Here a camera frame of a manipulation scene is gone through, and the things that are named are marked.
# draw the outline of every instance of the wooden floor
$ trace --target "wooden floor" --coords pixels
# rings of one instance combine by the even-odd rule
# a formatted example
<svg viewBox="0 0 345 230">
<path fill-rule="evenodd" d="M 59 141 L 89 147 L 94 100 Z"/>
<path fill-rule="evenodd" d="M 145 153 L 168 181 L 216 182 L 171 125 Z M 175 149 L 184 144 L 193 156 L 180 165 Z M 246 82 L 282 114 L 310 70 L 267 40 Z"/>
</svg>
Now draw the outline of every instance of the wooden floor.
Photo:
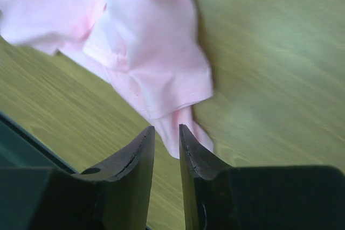
<svg viewBox="0 0 345 230">
<path fill-rule="evenodd" d="M 196 120 L 235 166 L 345 171 L 345 0 L 197 0 L 215 95 Z M 78 170 L 146 125 L 66 57 L 0 43 L 0 109 Z M 184 229 L 178 160 L 157 142 L 148 224 Z"/>
</svg>

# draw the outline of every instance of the fabric fold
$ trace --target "fabric fold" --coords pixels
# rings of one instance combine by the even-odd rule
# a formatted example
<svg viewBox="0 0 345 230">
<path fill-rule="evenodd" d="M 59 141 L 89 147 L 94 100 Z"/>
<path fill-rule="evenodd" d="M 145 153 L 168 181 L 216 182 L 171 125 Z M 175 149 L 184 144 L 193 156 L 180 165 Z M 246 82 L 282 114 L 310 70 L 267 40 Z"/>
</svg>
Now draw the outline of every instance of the fabric fold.
<svg viewBox="0 0 345 230">
<path fill-rule="evenodd" d="M 212 141 L 191 112 L 191 105 L 212 96 L 211 69 L 197 44 L 192 0 L 0 0 L 0 4 L 0 33 L 5 40 L 50 55 L 59 50 L 111 83 L 155 126 L 173 157 L 179 158 L 180 123 L 212 151 Z"/>
</svg>

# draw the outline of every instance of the pink fabric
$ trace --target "pink fabric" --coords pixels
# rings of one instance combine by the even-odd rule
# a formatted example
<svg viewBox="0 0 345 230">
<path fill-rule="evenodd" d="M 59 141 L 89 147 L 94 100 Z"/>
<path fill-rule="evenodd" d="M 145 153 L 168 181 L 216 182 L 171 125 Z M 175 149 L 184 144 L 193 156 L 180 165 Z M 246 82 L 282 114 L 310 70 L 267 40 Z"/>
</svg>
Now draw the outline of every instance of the pink fabric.
<svg viewBox="0 0 345 230">
<path fill-rule="evenodd" d="M 192 104 L 212 96 L 192 0 L 0 0 L 0 9 L 5 40 L 60 51 L 111 83 L 173 157 L 180 123 L 212 151 L 191 113 Z"/>
</svg>

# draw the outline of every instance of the pink cloth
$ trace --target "pink cloth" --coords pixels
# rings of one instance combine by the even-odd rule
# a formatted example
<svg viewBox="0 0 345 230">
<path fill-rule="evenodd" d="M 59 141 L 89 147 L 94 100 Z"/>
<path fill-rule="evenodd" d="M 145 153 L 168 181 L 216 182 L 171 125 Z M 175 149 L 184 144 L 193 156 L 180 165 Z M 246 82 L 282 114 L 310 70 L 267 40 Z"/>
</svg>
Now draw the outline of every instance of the pink cloth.
<svg viewBox="0 0 345 230">
<path fill-rule="evenodd" d="M 192 0 L 0 0 L 0 10 L 6 41 L 60 51 L 111 83 L 173 157 L 180 123 L 212 151 L 191 113 L 192 104 L 212 96 Z"/>
</svg>

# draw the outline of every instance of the wood grain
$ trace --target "wood grain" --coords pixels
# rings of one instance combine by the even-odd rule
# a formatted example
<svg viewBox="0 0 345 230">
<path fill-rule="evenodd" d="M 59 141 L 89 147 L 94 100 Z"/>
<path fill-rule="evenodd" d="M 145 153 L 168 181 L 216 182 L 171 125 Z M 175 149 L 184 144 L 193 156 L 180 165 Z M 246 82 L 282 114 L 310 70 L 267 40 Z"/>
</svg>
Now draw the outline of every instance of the wood grain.
<svg viewBox="0 0 345 230">
<path fill-rule="evenodd" d="M 345 171 L 345 0 L 197 0 L 215 95 L 195 106 L 235 166 L 330 164 Z M 147 122 L 62 55 L 0 43 L 0 109 L 83 170 Z M 148 224 L 184 229 L 177 160 L 156 146 Z"/>
</svg>

